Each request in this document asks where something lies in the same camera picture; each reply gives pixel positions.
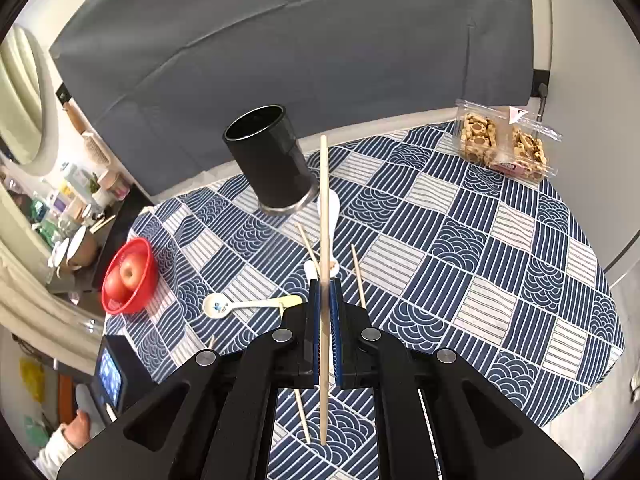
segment tablecloth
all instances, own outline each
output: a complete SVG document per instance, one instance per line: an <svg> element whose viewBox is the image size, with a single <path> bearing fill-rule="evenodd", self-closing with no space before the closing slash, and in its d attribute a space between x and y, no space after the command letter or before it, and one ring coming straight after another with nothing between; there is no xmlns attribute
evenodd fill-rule
<svg viewBox="0 0 640 480"><path fill-rule="evenodd" d="M340 197L334 254L344 299L359 303L357 248L373 325L413 349L455 349L540 426L601 381L624 348L609 287L580 226L548 180L539 185L470 164L453 122L332 146ZM319 174L318 152L308 164ZM156 381L208 345L245 348L279 325L277 309L201 311L207 294L232 300L299 294L308 259L296 223L319 249L316 204L289 217L260 212L240 174L140 215L161 274L145 310L107 320ZM303 390L307 446L292 390L279 394L269 478L377 478L369 390L330 396L329 445L319 445L319 396Z"/></svg>

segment red apple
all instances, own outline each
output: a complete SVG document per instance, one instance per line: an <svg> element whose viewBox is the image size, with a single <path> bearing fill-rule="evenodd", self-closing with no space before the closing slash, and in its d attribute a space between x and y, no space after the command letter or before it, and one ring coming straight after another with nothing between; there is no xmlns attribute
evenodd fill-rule
<svg viewBox="0 0 640 480"><path fill-rule="evenodd" d="M120 277L122 283L129 290L136 290L145 273L146 256L140 253L131 253L120 264Z"/></svg>
<svg viewBox="0 0 640 480"><path fill-rule="evenodd" d="M119 303L127 303L131 297L131 291L122 282L118 269L113 269L104 280L104 291L113 301Z"/></svg>

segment red bowl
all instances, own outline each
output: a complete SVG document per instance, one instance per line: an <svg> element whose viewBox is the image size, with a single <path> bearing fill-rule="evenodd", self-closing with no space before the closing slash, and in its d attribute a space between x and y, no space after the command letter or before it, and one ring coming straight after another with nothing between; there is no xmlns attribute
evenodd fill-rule
<svg viewBox="0 0 640 480"><path fill-rule="evenodd" d="M151 251L151 245L146 238L133 238L120 248L109 264L109 268L104 275L105 280L109 273L116 267L119 267L124 258L132 253L145 255L146 265L145 272L142 275L142 280L138 284L138 288L133 291L133 294L126 303L120 303L119 301L112 300L107 296L103 283L102 307L107 314L115 316L116 314L133 314L135 312L139 312L146 307L154 296L156 285L158 284L158 266L156 265L156 259Z"/></svg>

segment silver screw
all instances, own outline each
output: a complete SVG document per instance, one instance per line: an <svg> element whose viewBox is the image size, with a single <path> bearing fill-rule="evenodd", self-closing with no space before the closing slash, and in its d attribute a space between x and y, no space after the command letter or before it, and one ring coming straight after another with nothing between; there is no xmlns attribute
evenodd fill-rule
<svg viewBox="0 0 640 480"><path fill-rule="evenodd" d="M453 361L456 360L456 353L453 350L449 350L448 348L443 348L436 352L436 357L441 363L450 365Z"/></svg>
<svg viewBox="0 0 640 480"><path fill-rule="evenodd" d="M289 339L291 339L292 337L293 337L293 334L291 333L291 330L289 330L288 328L279 328L273 332L273 339L278 343L284 343Z"/></svg>
<svg viewBox="0 0 640 480"><path fill-rule="evenodd" d="M203 350L198 355L196 355L196 362L200 366L212 365L215 360L216 360L216 354L211 350Z"/></svg>
<svg viewBox="0 0 640 480"><path fill-rule="evenodd" d="M365 341L377 341L380 339L380 330L373 328L372 326L364 329L360 335Z"/></svg>

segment gray fabric backdrop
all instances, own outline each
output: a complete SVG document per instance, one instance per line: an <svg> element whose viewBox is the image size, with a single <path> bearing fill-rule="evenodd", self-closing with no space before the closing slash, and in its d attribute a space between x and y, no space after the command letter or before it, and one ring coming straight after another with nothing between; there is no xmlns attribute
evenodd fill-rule
<svg viewBox="0 0 640 480"><path fill-rule="evenodd" d="M158 194L231 160L238 115L299 137L453 106L525 104L531 0L87 0L50 50L129 171Z"/></svg>

